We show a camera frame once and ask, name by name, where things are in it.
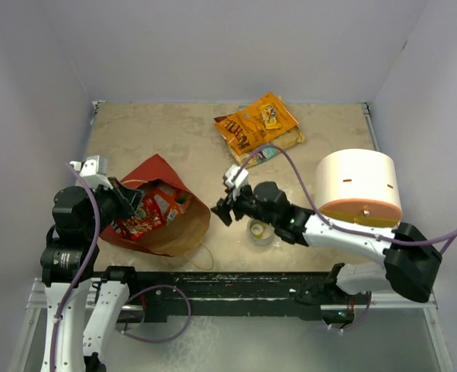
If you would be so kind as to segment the yellow candy packet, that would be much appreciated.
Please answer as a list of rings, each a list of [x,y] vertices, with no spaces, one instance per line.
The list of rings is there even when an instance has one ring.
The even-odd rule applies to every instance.
[[[267,130],[274,130],[282,127],[282,124],[277,119],[277,111],[273,105],[261,105],[259,110],[263,124]]]

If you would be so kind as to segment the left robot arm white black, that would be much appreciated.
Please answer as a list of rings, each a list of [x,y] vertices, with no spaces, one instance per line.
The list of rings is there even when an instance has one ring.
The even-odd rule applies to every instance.
[[[143,191],[111,177],[96,189],[70,186],[54,199],[53,226],[40,258],[46,295],[43,371],[104,371],[105,346],[121,308],[137,300],[133,267],[108,267],[98,284],[94,310],[85,315],[92,287],[98,237],[114,222],[134,216]]]

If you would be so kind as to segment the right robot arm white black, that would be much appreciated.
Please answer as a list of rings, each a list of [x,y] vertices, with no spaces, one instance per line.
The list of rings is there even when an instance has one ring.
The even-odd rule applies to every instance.
[[[248,216],[272,226],[286,243],[330,247],[366,258],[365,264],[336,266],[337,274],[325,284],[326,297],[334,303],[363,291],[384,290],[425,303],[442,262],[442,255],[411,224],[374,228],[331,219],[290,203],[272,181],[229,190],[211,211],[226,225]]]

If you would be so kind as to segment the red brown paper bag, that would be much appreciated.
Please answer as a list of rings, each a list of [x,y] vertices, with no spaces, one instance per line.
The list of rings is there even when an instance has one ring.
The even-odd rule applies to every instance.
[[[191,203],[183,215],[170,224],[147,233],[138,242],[126,239],[121,234],[117,220],[101,233],[101,239],[124,249],[161,257],[187,257],[191,251],[196,250],[208,231],[211,213],[208,206],[189,190],[177,172],[160,155],[151,156],[121,180],[127,188],[143,191],[144,198],[153,198],[153,189],[160,182],[192,195]]]

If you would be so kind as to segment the red rice cracker packet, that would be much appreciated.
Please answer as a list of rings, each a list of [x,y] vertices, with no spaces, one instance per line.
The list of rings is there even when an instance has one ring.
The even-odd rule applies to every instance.
[[[116,224],[126,239],[138,242],[147,233],[162,227],[165,220],[154,198],[145,197],[134,216],[118,220]]]

